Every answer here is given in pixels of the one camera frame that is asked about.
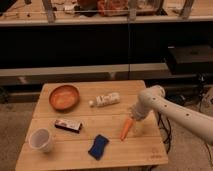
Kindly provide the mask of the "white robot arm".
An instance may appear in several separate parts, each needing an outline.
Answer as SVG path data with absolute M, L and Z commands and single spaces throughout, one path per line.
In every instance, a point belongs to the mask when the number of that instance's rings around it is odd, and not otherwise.
M 209 145 L 213 145 L 213 117 L 166 100 L 162 86 L 155 85 L 141 90 L 137 102 L 131 107 L 131 117 L 136 121 L 143 120 L 151 110 L 165 115 Z

